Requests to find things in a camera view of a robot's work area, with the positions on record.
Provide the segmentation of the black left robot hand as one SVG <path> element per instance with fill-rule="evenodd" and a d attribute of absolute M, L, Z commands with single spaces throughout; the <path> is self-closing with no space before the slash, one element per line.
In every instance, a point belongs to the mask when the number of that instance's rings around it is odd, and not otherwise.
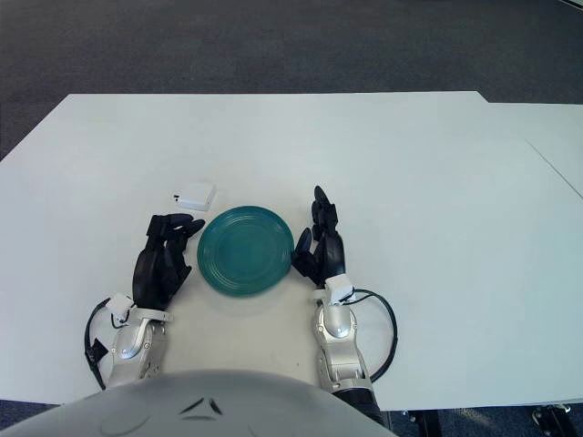
<path fill-rule="evenodd" d="M 133 300 L 140 308 L 166 310 L 190 274 L 184 258 L 189 239 L 205 225 L 190 214 L 153 215 L 145 248 L 133 273 Z"/>

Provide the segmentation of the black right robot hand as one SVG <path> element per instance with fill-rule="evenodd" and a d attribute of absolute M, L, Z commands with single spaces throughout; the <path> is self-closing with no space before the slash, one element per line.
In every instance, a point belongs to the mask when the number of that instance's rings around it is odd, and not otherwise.
<path fill-rule="evenodd" d="M 320 186 L 314 188 L 311 212 L 313 224 L 300 235 L 291 254 L 291 264 L 303 277 L 322 288 L 328 278 L 346 271 L 343 239 L 336 229 L 336 207 Z"/>

